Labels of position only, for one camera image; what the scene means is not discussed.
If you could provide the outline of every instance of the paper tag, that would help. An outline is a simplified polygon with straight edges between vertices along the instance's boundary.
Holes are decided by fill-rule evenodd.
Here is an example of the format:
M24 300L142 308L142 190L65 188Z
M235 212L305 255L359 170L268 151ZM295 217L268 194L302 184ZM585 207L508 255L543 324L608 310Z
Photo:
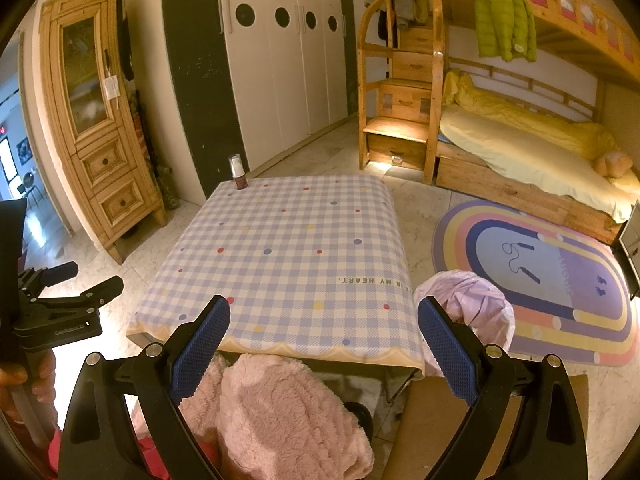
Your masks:
M120 86L118 85L118 77L115 75L109 76L102 80L104 86L104 93L107 95L107 101L111 101L120 95Z

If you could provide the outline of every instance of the puffer jacket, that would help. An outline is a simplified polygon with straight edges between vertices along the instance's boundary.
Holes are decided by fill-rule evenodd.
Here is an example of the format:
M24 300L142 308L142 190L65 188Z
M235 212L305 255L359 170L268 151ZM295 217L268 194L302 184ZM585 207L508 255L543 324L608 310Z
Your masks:
M536 60L536 22L526 0L476 0L480 57Z

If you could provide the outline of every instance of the wooden bunk bed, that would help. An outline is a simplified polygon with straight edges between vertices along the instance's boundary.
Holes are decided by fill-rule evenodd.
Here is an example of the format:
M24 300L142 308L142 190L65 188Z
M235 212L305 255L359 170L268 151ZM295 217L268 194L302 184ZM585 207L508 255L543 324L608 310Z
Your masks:
M398 30L396 40L389 40L387 46L366 40L369 22L383 5L389 10L388 37L394 38L392 0L376 0L367 7L358 31L360 167L363 169L369 161L375 161L421 170L425 184L511 206L611 244L622 224L605 212L569 196L549 194L531 184L501 176L482 159L438 140L442 86L449 66L489 78L499 77L501 83L553 99L593 121L600 119L603 81L640 90L640 43L631 31L587 0L570 0L573 13L566 8L568 0L530 1L536 16L538 47L597 77L595 105L508 70L472 60L449 59L447 27L475 28L475 0L430 0L427 25ZM368 57L388 60L388 78L366 81ZM376 116L368 118L366 97L371 91L376 93L377 109ZM558 115L510 94L501 97L538 113Z

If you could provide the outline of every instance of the rug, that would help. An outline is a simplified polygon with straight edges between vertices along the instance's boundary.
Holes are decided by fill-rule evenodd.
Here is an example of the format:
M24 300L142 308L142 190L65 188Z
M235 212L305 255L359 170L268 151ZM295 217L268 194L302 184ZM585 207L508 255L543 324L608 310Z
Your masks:
M638 344L638 314L611 250L598 241L485 200L450 209L433 237L437 271L471 270L513 305L511 351L620 366Z

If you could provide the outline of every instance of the wooden bed frame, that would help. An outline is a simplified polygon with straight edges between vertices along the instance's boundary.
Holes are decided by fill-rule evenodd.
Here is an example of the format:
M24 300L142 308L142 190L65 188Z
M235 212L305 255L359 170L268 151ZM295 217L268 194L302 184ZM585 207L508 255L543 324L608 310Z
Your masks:
M617 224L610 215L569 196L549 194L531 184L523 184L503 177L491 170L480 158L452 144L439 141L442 86L446 70L449 67L459 66L473 76L499 80L502 84L525 90L528 93L523 94L524 97L529 96L530 99L535 98L540 102L540 96L542 96L547 100L547 106L556 109L551 110L534 104L523 97L495 92L502 98L536 113L566 119L566 115L557 111L561 108L564 111L570 110L571 114L579 114L585 120L597 122L600 120L602 110L605 80L623 84L636 91L640 89L640 43L630 31L587 0L573 0L577 11L576 16L572 18L562 12L559 0L546 0L546 7L532 4L536 16L536 29L539 33L539 48L596 76L598 81L596 102L591 105L551 85L509 70L474 60L450 58L447 51L448 27L459 25L474 28L474 1L430 0L431 20L426 27L422 28L422 31L427 30L429 33L428 45L431 47L429 50L408 48L404 42L396 46L393 40L388 42L387 46L367 42L369 22L375 11L383 4L387 9L391 9L391 12L387 13L387 32L390 38L393 37L395 20L392 0L376 0L367 7L358 31L361 169L373 160L423 170L425 184L435 184L507 205L555 224L575 229L606 244L612 244L622 224ZM583 20L579 10L581 3L590 6L593 10L596 21L594 32L585 31L582 25ZM610 41L612 37L617 39L616 46L613 46ZM426 117L420 116L410 121L403 121L400 115L381 113L382 88L385 85L398 85L402 78L407 78L406 75L402 75L395 76L401 79L394 79L394 60L399 58L398 52L403 56L412 55L412 52L421 52L422 54L418 54L422 56L421 64L417 65L419 67L423 67L426 62L431 63L430 78L425 79L418 75L411 78L421 79L424 82L421 84L425 86L421 87L417 81L404 80L405 85L412 86L414 89L411 94L414 101L412 103L406 101L407 106L411 104L415 107L420 97L424 101L425 96L430 96L430 110ZM386 58L390 78L367 82L367 57ZM366 94L369 91L376 92L378 102L378 116L373 120L367 117Z

